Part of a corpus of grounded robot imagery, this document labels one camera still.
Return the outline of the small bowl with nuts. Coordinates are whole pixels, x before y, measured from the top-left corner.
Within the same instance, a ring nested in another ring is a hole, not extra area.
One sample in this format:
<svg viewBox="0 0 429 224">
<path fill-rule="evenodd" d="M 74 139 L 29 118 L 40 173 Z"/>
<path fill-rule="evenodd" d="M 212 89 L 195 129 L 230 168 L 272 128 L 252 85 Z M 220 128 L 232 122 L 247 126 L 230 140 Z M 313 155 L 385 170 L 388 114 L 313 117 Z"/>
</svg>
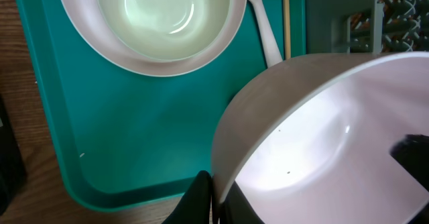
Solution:
<svg viewBox="0 0 429 224">
<path fill-rule="evenodd" d="M 308 54 L 269 67 L 225 109 L 214 201 L 263 223 L 409 223 L 428 190 L 391 155 L 428 135 L 428 53 Z"/>
</svg>

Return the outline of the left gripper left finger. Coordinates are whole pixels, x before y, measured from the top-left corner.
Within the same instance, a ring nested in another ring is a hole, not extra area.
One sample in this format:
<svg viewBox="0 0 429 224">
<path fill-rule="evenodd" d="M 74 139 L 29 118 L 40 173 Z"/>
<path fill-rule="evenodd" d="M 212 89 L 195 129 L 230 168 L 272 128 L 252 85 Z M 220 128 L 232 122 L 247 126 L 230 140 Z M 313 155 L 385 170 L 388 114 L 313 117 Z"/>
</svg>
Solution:
<svg viewBox="0 0 429 224">
<path fill-rule="evenodd" d="M 212 177 L 200 171 L 163 224 L 209 224 Z"/>
</svg>

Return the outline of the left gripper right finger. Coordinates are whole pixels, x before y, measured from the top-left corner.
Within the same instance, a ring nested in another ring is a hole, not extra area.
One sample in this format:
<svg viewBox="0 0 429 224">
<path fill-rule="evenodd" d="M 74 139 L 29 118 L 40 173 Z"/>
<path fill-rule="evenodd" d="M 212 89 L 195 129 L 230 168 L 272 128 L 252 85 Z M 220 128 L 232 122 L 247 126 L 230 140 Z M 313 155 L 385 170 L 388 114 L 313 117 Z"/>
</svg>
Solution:
<svg viewBox="0 0 429 224">
<path fill-rule="evenodd" d="M 390 149 L 390 155 L 428 190 L 428 136 L 408 134 Z"/>
</svg>

